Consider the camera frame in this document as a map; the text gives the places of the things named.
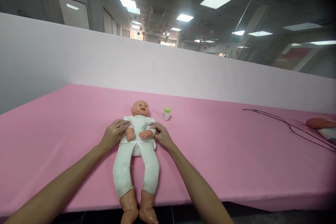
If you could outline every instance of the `white onesie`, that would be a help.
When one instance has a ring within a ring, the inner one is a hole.
[[[132,156],[141,156],[145,165],[145,175],[142,189],[150,194],[155,194],[159,180],[159,161],[155,154],[156,143],[153,137],[141,139],[139,133],[150,129],[149,124],[155,122],[151,117],[144,115],[124,117],[124,120],[131,122],[135,138],[128,142],[126,134],[121,137],[120,145],[113,165],[113,180],[119,198],[122,198],[133,188],[130,164]],[[150,129],[153,136],[155,129]]]

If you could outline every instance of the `ceiling light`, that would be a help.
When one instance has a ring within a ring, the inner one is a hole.
[[[173,27],[173,28],[171,28],[171,30],[174,30],[174,31],[181,31],[182,29],[179,29],[179,28],[175,28],[175,27]]]
[[[136,8],[137,5],[132,0],[120,0],[122,5],[127,8]]]
[[[311,43],[311,44],[316,44],[316,45],[336,44],[336,40],[316,41],[316,42],[310,42],[310,43]]]
[[[236,35],[243,35],[245,31],[236,31],[236,32],[233,32],[232,34],[236,34]]]
[[[69,8],[71,8],[71,9],[75,9],[75,10],[79,10],[79,8],[77,8],[77,7],[75,7],[75,6],[73,6],[73,5],[70,5],[70,4],[66,4]]]
[[[127,10],[128,10],[128,12],[140,15],[140,9],[139,8],[130,8],[130,7],[127,7]]]
[[[260,37],[260,36],[266,36],[266,35],[271,35],[273,33],[268,33],[267,31],[257,31],[254,33],[249,33],[249,35]]]
[[[192,16],[181,14],[180,16],[177,17],[177,20],[181,20],[183,22],[189,22],[193,18],[194,17],[192,17]]]
[[[297,24],[293,26],[285,26],[283,28],[291,31],[296,31],[296,30],[307,30],[307,29],[312,29],[312,28],[319,28],[322,27],[321,25],[317,25],[314,23],[303,23],[303,24]]]
[[[210,7],[212,9],[218,9],[223,4],[226,4],[229,1],[231,0],[204,0],[203,2],[201,2],[201,5]]]

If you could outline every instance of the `doll head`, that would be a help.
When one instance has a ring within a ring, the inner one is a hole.
[[[133,104],[131,113],[133,116],[135,115],[143,115],[148,116],[149,115],[149,108],[148,104],[145,101],[137,101]]]
[[[324,128],[336,128],[336,122],[324,118],[310,118],[306,122],[307,126],[315,130]]]

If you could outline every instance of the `human hand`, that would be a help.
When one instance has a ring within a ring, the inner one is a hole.
[[[159,141],[165,148],[170,149],[174,146],[174,142],[170,137],[167,129],[160,123],[151,122],[149,124],[150,128],[156,129],[155,139]]]
[[[152,136],[153,136],[153,131],[151,131],[149,129],[139,133],[139,137],[141,137],[141,139],[149,138],[149,137],[152,137]]]
[[[105,130],[104,136],[98,144],[104,151],[112,149],[120,140],[124,131],[131,125],[130,121],[115,120]]]
[[[130,142],[133,138],[135,138],[134,129],[128,128],[126,130],[126,140],[127,140],[127,142]]]

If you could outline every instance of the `small bottle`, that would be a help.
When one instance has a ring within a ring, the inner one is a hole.
[[[165,121],[168,121],[169,115],[170,115],[170,108],[166,107],[164,109],[164,112],[162,113],[162,119],[165,120]]]

